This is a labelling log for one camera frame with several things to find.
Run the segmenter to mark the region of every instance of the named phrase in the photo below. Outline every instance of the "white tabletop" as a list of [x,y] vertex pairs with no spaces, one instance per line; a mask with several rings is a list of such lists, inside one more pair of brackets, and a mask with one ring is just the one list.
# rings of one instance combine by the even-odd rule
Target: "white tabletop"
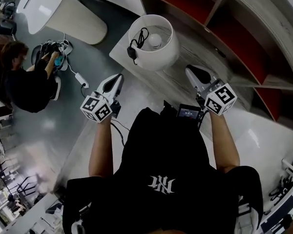
[[16,12],[25,14],[28,31],[35,34],[45,26],[61,2],[62,0],[20,0]]

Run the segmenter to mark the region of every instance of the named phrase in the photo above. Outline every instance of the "dark hair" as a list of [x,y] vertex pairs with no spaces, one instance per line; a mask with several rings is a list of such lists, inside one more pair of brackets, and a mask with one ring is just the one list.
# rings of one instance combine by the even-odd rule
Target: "dark hair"
[[19,55],[27,55],[28,47],[20,41],[12,41],[4,45],[1,50],[1,64],[5,71],[13,68],[12,60]]

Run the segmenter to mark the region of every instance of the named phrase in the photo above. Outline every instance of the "gray floor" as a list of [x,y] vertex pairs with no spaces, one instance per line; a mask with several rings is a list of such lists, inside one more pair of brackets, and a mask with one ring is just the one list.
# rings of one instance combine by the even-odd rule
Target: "gray floor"
[[[75,72],[86,78],[90,88],[85,93],[90,94],[103,79],[123,70],[108,54],[137,16],[102,0],[80,1],[108,25],[106,38],[96,46],[66,36],[74,47],[68,56],[69,63]],[[26,18],[22,14],[16,14],[15,22],[18,26],[16,37],[26,43],[30,53],[35,46],[48,39],[63,39],[62,32],[48,27],[34,35],[29,34]],[[30,54],[24,63],[24,69],[29,66]],[[62,80],[59,100],[51,101],[45,110],[32,114],[14,107],[12,131],[15,133],[15,143],[5,143],[12,147],[9,148],[9,155],[17,158],[23,173],[32,175],[38,172],[48,180],[47,190],[52,188],[56,175],[86,124],[86,118],[79,109],[84,100],[80,91],[81,85],[69,70],[59,72],[59,76]]]

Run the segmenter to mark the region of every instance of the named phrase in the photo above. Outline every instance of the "small screen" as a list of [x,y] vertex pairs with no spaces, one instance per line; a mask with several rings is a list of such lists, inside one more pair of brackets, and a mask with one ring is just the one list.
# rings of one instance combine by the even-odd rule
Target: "small screen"
[[189,117],[190,119],[196,119],[198,114],[198,111],[181,108],[179,117]]

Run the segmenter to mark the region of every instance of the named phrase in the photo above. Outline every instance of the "white floor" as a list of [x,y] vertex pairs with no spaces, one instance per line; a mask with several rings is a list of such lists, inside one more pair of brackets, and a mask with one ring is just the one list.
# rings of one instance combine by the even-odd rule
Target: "white floor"
[[[117,118],[130,128],[140,110],[149,107],[160,112],[163,99],[124,70],[125,82],[118,100],[122,109]],[[285,158],[293,161],[293,131],[265,118],[253,115],[237,107],[230,109],[225,118],[240,154],[241,165],[254,167],[261,179],[264,201],[277,184]],[[119,126],[126,141],[128,130]],[[61,170],[58,182],[66,185],[67,180],[87,176],[88,162],[96,131],[96,123],[89,121]],[[210,164],[215,166],[212,141],[203,136],[209,153]],[[112,128],[114,172],[121,164],[123,146],[119,134]]]

